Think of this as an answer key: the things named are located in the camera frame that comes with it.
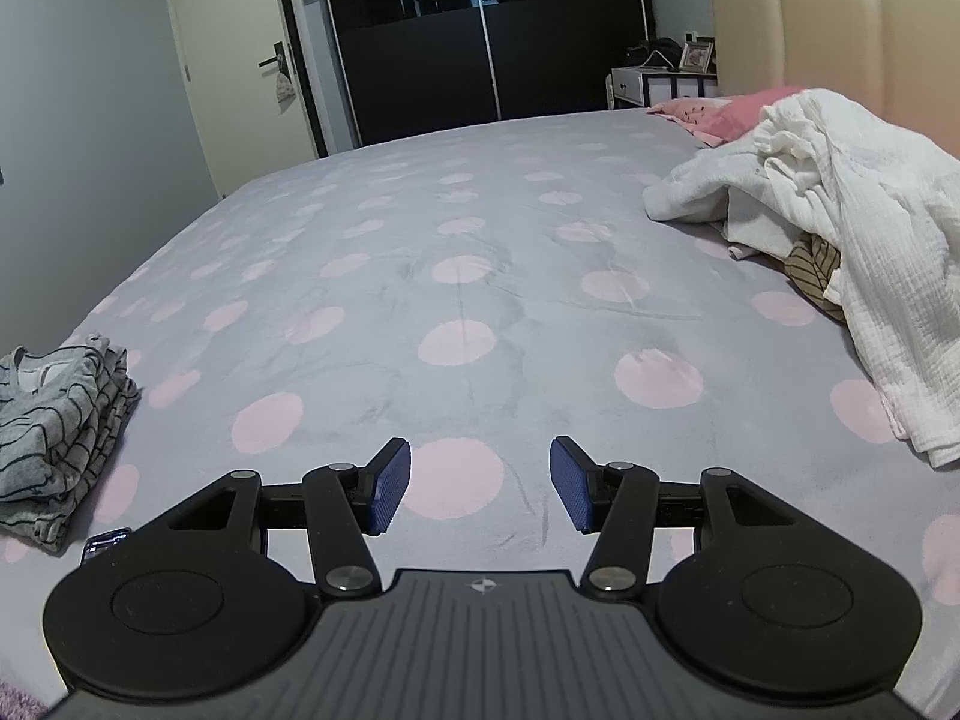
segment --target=black bag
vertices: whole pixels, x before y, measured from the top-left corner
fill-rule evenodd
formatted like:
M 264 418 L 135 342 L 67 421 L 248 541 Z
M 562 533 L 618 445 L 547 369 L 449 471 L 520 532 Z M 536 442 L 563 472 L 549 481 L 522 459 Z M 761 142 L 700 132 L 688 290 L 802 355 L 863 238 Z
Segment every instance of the black bag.
M 680 66 L 683 46 L 672 38 L 640 41 L 624 52 L 623 67 L 648 67 L 675 70 Z

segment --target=white nightstand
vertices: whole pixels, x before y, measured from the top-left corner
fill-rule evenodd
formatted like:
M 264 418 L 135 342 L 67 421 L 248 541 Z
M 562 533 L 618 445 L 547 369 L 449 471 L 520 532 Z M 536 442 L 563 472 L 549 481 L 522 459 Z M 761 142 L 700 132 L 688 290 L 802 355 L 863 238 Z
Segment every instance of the white nightstand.
M 607 108 L 618 100 L 649 108 L 676 98 L 720 97 L 714 73 L 685 73 L 654 68 L 613 68 L 607 76 Z

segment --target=polka dot bedsheet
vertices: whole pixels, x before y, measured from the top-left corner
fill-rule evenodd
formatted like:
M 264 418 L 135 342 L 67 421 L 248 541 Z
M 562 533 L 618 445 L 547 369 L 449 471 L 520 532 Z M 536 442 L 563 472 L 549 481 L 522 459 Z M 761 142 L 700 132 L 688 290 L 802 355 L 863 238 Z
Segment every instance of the polka dot bedsheet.
M 579 572 L 593 546 L 550 485 L 573 436 L 600 463 L 754 479 L 901 571 L 925 627 L 899 690 L 960 706 L 960 473 L 894 439 L 846 329 L 641 193 L 698 148 L 640 110 L 486 124 L 254 181 L 78 328 L 126 346 L 144 397 L 55 559 L 0 542 L 0 674 L 64 688 L 40 613 L 90 533 L 142 525 L 237 467 L 266 484 L 387 439 L 410 488 L 371 550 L 397 567 Z M 692 550 L 658 534 L 651 580 Z M 271 557 L 310 579 L 300 533 Z

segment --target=pink pillow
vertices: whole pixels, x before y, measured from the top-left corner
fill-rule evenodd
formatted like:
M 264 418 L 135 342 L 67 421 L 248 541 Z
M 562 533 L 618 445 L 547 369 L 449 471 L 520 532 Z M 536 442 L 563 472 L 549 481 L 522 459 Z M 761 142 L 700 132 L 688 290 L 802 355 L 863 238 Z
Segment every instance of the pink pillow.
M 647 113 L 672 116 L 684 124 L 699 124 L 707 114 L 712 114 L 729 102 L 720 98 L 676 98 L 667 100 L 666 103 L 657 103 L 648 108 Z
M 778 100 L 803 92 L 802 86 L 779 86 L 764 89 L 752 95 L 732 98 L 729 105 L 709 111 L 697 125 L 707 135 L 719 138 L 723 143 L 736 141 L 760 123 L 760 109 L 773 105 Z

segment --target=picture frame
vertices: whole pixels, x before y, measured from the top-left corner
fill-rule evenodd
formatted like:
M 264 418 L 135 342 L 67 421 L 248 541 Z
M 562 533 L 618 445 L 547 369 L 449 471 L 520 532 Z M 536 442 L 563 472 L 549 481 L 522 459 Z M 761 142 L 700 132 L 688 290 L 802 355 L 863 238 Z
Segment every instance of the picture frame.
M 698 40 L 683 45 L 680 57 L 680 70 L 684 73 L 706 73 L 713 57 L 713 42 Z

